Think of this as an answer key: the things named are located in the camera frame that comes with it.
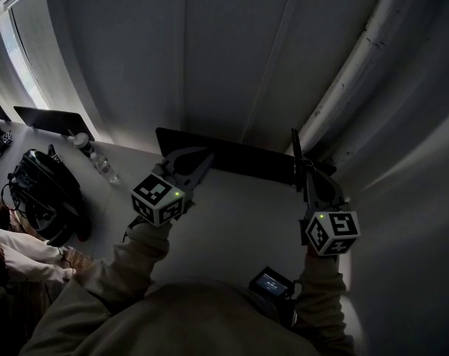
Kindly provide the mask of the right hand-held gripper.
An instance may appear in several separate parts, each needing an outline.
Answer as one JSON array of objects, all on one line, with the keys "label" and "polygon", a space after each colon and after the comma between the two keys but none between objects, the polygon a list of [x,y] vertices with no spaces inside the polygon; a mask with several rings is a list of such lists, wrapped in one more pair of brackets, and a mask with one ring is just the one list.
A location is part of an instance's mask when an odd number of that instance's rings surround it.
[{"label": "right hand-held gripper", "polygon": [[[310,245],[320,257],[346,254],[361,236],[359,219],[351,211],[340,185],[331,177],[336,167],[326,164],[302,167],[302,191],[308,207],[300,221],[302,245]],[[313,188],[322,202],[337,207],[313,208]]]}]

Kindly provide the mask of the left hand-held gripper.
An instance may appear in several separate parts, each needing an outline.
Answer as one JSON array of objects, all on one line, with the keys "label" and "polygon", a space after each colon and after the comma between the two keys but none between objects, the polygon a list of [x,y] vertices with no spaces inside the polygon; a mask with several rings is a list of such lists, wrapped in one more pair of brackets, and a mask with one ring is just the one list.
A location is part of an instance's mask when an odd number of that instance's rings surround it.
[{"label": "left hand-held gripper", "polygon": [[172,151],[131,191],[134,211],[155,227],[177,220],[194,206],[193,190],[213,160],[214,153],[206,147]]}]

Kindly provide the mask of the small black clamp tool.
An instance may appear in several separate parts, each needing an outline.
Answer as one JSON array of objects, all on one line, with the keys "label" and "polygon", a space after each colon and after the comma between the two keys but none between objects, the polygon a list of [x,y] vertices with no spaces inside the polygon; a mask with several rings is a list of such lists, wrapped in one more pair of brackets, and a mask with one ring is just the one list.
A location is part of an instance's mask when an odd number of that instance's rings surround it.
[{"label": "small black clamp tool", "polygon": [[294,185],[297,192],[302,192],[307,187],[307,171],[302,158],[299,134],[295,128],[291,129],[291,137],[294,160]]}]

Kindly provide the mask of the person's right forearm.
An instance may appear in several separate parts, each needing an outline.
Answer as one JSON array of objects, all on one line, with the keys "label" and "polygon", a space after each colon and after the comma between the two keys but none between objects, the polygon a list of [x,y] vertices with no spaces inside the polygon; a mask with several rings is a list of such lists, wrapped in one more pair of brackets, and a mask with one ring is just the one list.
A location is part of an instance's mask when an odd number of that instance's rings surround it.
[{"label": "person's right forearm", "polygon": [[340,297],[345,284],[335,258],[308,253],[300,282],[302,291],[296,299],[293,329],[305,337],[342,337],[345,324]]}]

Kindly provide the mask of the person's left forearm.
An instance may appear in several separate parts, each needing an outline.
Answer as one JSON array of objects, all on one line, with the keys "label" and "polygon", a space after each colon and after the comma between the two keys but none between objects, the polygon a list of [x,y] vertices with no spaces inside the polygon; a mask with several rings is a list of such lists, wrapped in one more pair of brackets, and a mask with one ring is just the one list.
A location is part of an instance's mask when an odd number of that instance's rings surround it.
[{"label": "person's left forearm", "polygon": [[124,241],[114,248],[110,266],[125,294],[141,297],[153,284],[151,274],[155,264],[169,252],[172,227],[169,222],[155,227],[138,217],[129,224]]}]

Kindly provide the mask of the wide black desk divider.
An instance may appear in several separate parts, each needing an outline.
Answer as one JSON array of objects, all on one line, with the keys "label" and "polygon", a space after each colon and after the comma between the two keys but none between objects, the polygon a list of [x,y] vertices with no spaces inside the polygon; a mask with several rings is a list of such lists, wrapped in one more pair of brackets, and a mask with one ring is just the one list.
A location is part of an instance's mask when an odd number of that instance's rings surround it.
[{"label": "wide black desk divider", "polygon": [[[287,155],[166,128],[157,128],[156,136],[162,156],[167,156],[172,151],[180,148],[206,147],[210,150],[210,153],[214,153],[211,168],[280,182],[285,185],[294,184],[293,154]],[[307,165],[317,166],[318,164],[324,164],[304,157],[303,151],[302,158],[304,164]]]}]

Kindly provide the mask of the clear plastic water bottle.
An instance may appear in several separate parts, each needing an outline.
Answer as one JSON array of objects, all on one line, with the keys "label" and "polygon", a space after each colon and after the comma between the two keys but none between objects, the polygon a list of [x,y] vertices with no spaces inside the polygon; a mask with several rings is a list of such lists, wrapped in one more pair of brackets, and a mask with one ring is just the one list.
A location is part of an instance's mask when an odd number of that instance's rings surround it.
[{"label": "clear plastic water bottle", "polygon": [[90,155],[90,160],[93,163],[95,169],[111,184],[118,185],[119,184],[119,176],[112,169],[107,158],[101,154],[97,154],[96,152],[92,152]]}]

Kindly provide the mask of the small black screen device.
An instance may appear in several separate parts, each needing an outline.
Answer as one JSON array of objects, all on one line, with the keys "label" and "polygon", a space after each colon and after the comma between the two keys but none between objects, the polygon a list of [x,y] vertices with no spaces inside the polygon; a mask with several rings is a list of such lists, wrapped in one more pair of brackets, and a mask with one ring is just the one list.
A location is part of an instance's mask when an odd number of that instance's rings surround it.
[{"label": "small black screen device", "polygon": [[250,281],[248,288],[266,299],[279,301],[293,296],[295,283],[266,266]]}]

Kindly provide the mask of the white-lidded cup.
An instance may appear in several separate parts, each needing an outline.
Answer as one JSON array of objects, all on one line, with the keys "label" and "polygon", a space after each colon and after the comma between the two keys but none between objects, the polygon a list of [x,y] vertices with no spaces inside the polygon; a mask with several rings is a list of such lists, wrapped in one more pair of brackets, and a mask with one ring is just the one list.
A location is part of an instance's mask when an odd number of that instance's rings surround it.
[{"label": "white-lidded cup", "polygon": [[74,146],[79,149],[87,158],[91,157],[91,154],[94,152],[94,148],[92,142],[90,141],[90,137],[87,133],[78,133],[73,138]]}]

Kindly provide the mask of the black backpack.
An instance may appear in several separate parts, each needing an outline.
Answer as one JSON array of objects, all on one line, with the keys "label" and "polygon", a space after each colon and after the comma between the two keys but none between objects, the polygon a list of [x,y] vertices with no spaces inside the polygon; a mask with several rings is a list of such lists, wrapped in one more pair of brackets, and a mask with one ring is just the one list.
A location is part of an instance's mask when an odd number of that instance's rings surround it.
[{"label": "black backpack", "polygon": [[16,206],[48,245],[64,245],[73,235],[81,242],[90,237],[80,185],[62,162],[30,149],[8,175],[8,186]]}]

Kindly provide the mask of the person's beige jacket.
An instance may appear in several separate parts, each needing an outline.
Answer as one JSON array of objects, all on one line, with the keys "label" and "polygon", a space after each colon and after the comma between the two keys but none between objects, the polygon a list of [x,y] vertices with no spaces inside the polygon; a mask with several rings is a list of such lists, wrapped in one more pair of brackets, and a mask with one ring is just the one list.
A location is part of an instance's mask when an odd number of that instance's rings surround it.
[{"label": "person's beige jacket", "polygon": [[206,283],[161,287],[119,312],[73,281],[19,356],[356,356],[353,340],[305,337]]}]

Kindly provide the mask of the white garment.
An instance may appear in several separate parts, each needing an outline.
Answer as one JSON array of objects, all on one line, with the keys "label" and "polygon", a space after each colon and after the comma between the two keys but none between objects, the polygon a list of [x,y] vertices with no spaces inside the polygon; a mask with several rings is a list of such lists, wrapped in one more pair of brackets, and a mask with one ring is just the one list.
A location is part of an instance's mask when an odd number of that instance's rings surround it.
[{"label": "white garment", "polygon": [[66,283],[76,270],[62,267],[64,248],[32,235],[0,229],[0,286],[12,283]]}]

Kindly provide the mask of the narrow window with blind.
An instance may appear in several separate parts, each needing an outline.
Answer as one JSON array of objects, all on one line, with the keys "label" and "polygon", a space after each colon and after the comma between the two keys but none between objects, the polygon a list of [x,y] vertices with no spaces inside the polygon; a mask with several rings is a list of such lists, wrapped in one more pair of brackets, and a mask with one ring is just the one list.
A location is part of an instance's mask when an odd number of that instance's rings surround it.
[{"label": "narrow window with blind", "polygon": [[0,2],[0,106],[17,122],[15,106],[49,110],[51,104],[33,72],[8,2]]}]

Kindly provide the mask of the white wall pipe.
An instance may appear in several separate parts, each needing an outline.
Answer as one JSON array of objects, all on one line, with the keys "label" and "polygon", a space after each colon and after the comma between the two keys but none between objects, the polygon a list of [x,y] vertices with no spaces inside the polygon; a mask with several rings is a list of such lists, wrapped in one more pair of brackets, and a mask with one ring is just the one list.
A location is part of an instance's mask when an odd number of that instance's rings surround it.
[{"label": "white wall pipe", "polygon": [[302,153],[310,151],[321,140],[384,54],[389,38],[400,25],[404,1],[377,1],[350,55],[298,133]]}]

